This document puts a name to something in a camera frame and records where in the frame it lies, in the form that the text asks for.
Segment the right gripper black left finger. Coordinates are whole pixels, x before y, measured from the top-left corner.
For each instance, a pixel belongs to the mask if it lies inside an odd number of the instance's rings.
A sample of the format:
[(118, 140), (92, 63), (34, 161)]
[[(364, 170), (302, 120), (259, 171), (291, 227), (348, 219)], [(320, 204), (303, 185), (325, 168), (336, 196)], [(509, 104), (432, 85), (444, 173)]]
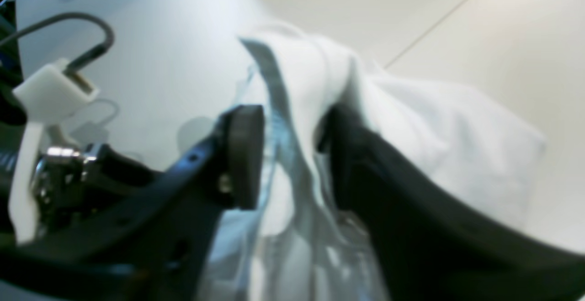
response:
[(226, 210), (258, 203), (265, 113), (242, 105), (167, 172), (79, 225), (1, 251), (1, 280), (74, 301), (190, 301)]

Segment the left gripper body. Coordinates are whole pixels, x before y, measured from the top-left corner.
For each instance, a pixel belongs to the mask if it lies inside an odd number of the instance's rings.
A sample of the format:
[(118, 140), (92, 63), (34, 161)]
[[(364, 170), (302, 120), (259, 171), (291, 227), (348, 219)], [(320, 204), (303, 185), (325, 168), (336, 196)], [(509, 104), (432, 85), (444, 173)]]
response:
[(8, 198), (15, 242), (75, 226), (154, 180), (154, 170), (108, 143), (81, 147), (59, 126), (28, 124)]

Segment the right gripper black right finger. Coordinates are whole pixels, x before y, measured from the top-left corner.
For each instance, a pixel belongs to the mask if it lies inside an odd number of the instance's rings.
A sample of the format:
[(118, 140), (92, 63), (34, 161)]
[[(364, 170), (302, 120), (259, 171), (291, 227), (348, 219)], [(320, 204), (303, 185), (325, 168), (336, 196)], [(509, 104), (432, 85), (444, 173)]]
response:
[(480, 214), (369, 131), (347, 106), (326, 116), (334, 200), (367, 229), (393, 301), (577, 301), (581, 254)]

